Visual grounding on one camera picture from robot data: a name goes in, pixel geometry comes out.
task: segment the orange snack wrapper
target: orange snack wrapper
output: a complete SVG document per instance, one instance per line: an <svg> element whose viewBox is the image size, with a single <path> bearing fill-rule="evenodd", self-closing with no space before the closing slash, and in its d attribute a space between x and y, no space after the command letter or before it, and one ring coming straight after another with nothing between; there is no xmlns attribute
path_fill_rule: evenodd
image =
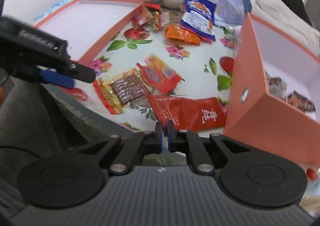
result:
<svg viewBox="0 0 320 226"><path fill-rule="evenodd" d="M200 45L199 36L180 26L170 24L165 28L164 32L165 36L169 39L179 39L187 43L195 43Z"/></svg>
<svg viewBox="0 0 320 226"><path fill-rule="evenodd" d="M166 95L148 95L147 98L163 127L166 127L168 120L173 121L177 130L200 131L224 127L226 124L226 115L217 98L191 100Z"/></svg>

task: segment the blue snack package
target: blue snack package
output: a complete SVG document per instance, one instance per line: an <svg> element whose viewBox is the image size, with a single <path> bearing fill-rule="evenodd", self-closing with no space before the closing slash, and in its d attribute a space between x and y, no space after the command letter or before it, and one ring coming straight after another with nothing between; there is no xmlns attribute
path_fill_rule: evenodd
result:
<svg viewBox="0 0 320 226"><path fill-rule="evenodd" d="M216 4L209 0L186 0L186 12L181 25L190 30L216 41L214 35L214 10Z"/></svg>

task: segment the pink flower print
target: pink flower print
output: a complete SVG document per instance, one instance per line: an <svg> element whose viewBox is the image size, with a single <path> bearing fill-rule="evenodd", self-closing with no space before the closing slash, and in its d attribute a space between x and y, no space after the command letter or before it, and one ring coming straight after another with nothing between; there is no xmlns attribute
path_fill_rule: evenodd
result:
<svg viewBox="0 0 320 226"><path fill-rule="evenodd" d="M222 104L220 104L220 106L221 106L221 109L222 109L223 113L224 113L225 115L227 115L228 105L222 105Z"/></svg>
<svg viewBox="0 0 320 226"><path fill-rule="evenodd" d="M175 57L177 59L183 59L181 49L176 47L175 45L168 46L168 47L166 47L166 49L167 49L170 56Z"/></svg>
<svg viewBox="0 0 320 226"><path fill-rule="evenodd" d="M101 72L101 65L103 64L104 62L98 58L94 61L92 61L88 66L94 70L94 72L96 73L96 75L100 75L102 72Z"/></svg>
<svg viewBox="0 0 320 226"><path fill-rule="evenodd" d="M230 49L233 49L234 44L233 42L231 42L230 40L224 38L220 38L221 43L223 44L224 47L228 47Z"/></svg>

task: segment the printed flower pattern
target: printed flower pattern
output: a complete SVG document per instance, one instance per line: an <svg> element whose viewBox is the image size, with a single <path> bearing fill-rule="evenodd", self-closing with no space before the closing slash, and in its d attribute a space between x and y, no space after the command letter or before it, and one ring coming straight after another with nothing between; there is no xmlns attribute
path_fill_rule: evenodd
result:
<svg viewBox="0 0 320 226"><path fill-rule="evenodd" d="M151 43L152 40L147 40L147 38L150 36L150 33L145 30L144 28L130 28L126 30L122 36L124 40L113 40L111 45L108 47L107 52L118 50L125 45L129 49L138 49L138 44L148 44Z"/></svg>
<svg viewBox="0 0 320 226"><path fill-rule="evenodd" d="M230 40L228 40L227 38L220 38L221 43L223 44L224 47L228 47L230 49L233 49L233 47L235 46L234 43Z"/></svg>
<svg viewBox="0 0 320 226"><path fill-rule="evenodd" d="M183 59L185 57L190 57L190 52L186 51L184 47L178 44L166 47L169 55L175 57L176 59Z"/></svg>
<svg viewBox="0 0 320 226"><path fill-rule="evenodd" d="M100 58L92 61L89 67L99 76L102 73L107 73L112 67L112 64L108 62L109 60L110 58L105 58L104 55L102 55Z"/></svg>

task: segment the black cable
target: black cable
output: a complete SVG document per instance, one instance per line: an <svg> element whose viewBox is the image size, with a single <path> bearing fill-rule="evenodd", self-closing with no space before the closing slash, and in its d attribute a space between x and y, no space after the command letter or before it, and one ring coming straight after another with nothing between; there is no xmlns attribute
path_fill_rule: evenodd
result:
<svg viewBox="0 0 320 226"><path fill-rule="evenodd" d="M24 149L24 148L20 148L20 147L14 147L14 146L0 146L0 149L16 149L16 150L20 150L20 151L23 151L23 152L26 152L30 155L33 155L34 157L37 157L39 159L42 159L42 157L40 155L38 155L37 153L31 151L31 150L28 150L28 149Z"/></svg>

